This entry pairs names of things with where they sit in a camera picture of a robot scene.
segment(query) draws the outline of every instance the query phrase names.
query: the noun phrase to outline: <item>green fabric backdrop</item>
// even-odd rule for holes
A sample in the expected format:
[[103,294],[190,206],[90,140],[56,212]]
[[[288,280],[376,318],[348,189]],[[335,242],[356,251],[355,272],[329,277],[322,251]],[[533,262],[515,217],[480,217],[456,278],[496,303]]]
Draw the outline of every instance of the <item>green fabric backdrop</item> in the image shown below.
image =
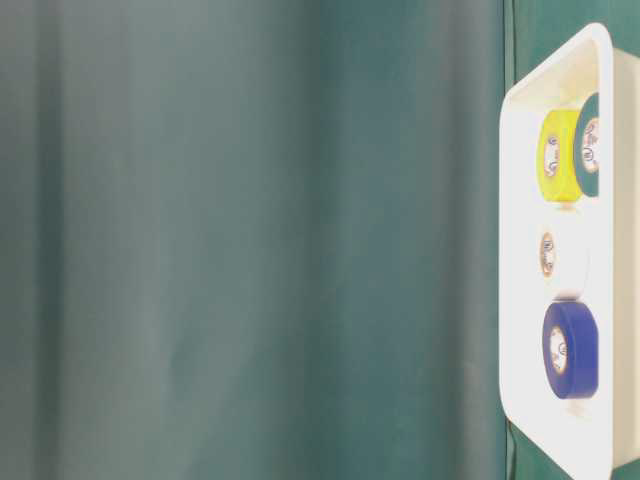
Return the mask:
[[[591,22],[606,25],[617,48],[640,56],[640,2],[637,0],[505,0],[504,7],[506,89]],[[510,478],[568,478],[515,426],[509,431]],[[612,478],[640,478],[640,461],[617,469]]]
[[499,0],[5,0],[0,477],[495,479]]

